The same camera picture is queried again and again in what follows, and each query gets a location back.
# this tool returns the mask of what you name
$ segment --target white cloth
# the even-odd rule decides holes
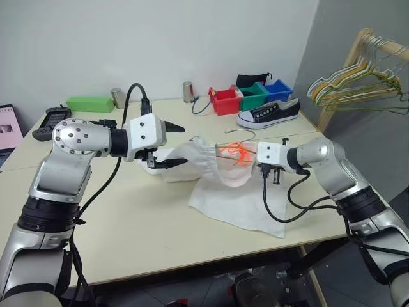
[[[204,215],[246,230],[283,238],[285,224],[274,221],[264,207],[263,179],[259,168],[253,167],[256,154],[252,152],[256,151],[257,144],[246,142],[240,146],[247,151],[218,149],[216,144],[196,137],[173,150],[159,149],[155,152],[158,161],[186,158],[187,163],[161,170],[148,169],[146,162],[141,165],[152,175],[161,174],[166,182],[200,178],[190,196],[189,206]],[[226,157],[253,162],[239,163]],[[268,182],[266,195],[270,210],[278,218],[285,219],[287,187]]]
[[[267,184],[268,207],[280,219],[286,218],[287,190],[283,185]],[[285,224],[274,221],[264,207],[263,179],[258,171],[238,188],[199,179],[190,196],[189,206],[212,219],[284,238]]]
[[[257,149],[257,144],[253,142],[245,142],[241,146],[253,152]],[[203,138],[196,137],[176,147],[166,156],[166,159],[185,158],[188,162],[164,170],[162,176],[166,182],[203,178],[228,187],[244,185],[250,178],[256,155],[247,152],[246,161],[252,162],[241,164],[237,163],[236,160],[220,158],[220,156],[239,159],[240,152],[235,150],[230,153],[228,150],[219,150],[216,144],[208,143]]]

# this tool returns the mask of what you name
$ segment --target black sneaker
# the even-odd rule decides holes
[[[287,101],[272,101],[253,110],[239,112],[237,124],[250,129],[261,129],[276,123],[297,118],[300,110],[298,98]]]

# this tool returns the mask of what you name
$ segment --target laptop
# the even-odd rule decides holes
[[[13,105],[0,106],[0,167],[22,140],[23,135]]]

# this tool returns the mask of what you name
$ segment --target wall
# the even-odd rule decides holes
[[[357,33],[373,28],[383,37],[409,45],[409,1],[322,0],[305,48],[295,82],[295,96],[302,109],[317,123],[320,109],[306,96],[309,85],[341,68]],[[409,70],[400,78],[408,88]],[[337,113],[326,136],[345,147],[347,157],[391,200],[409,185],[409,116],[384,112]]]
[[[150,98],[267,70],[290,86],[318,0],[2,0],[0,104],[25,129],[74,95],[140,82]]]

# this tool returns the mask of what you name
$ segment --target black bag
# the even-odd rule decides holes
[[[262,75],[237,75],[236,86],[238,88],[249,88],[255,82],[261,82],[262,85],[266,84],[267,77],[272,77],[271,73],[267,72]]]

